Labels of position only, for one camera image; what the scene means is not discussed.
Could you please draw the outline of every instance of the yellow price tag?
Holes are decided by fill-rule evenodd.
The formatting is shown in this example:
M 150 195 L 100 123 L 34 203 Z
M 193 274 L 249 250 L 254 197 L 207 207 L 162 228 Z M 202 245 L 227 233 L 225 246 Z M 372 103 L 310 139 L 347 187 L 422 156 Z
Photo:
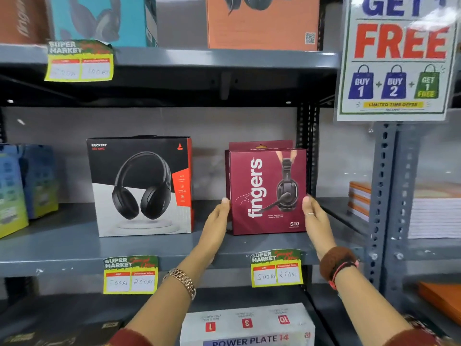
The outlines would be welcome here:
M 300 250 L 276 249 L 251 255 L 251 286 L 253 288 L 302 283 Z
M 110 81 L 113 50 L 96 40 L 49 41 L 45 81 Z
M 122 256 L 104 260 L 105 294 L 153 294 L 157 284 L 157 256 Z

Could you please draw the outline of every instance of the maroon box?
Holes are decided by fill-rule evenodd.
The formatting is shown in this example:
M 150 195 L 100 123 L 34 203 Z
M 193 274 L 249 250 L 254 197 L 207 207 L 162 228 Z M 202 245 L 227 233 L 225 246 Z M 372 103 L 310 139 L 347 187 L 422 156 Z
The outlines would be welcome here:
M 306 150 L 286 148 L 292 145 L 292 141 L 229 144 L 227 191 L 235 235 L 305 230 Z

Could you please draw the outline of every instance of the forearm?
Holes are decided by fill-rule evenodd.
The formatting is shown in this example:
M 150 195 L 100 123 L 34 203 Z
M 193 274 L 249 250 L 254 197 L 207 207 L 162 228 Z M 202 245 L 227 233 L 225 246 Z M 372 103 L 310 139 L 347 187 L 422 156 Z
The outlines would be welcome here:
M 382 346 L 401 331 L 412 329 L 357 268 L 339 271 L 335 285 L 364 346 Z
M 179 264 L 197 286 L 212 257 L 199 246 Z M 172 346 L 189 309 L 190 294 L 176 278 L 168 277 L 127 325 L 145 336 L 154 346 Z

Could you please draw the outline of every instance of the teal box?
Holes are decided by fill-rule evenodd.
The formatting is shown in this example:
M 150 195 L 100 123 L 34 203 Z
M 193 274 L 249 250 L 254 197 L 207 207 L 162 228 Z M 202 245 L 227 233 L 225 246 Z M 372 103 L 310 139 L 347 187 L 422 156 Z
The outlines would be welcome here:
M 157 47 L 155 0 L 49 0 L 55 40 Z
M 28 225 L 18 148 L 0 144 L 0 238 Z
M 58 209 L 55 154 L 51 146 L 18 144 L 27 214 L 36 219 Z

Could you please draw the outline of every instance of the white box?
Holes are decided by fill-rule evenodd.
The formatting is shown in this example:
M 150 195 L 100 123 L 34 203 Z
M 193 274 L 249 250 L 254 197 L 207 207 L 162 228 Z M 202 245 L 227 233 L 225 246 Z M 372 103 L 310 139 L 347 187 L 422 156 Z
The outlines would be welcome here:
M 188 313 L 181 346 L 314 346 L 315 326 L 302 303 Z

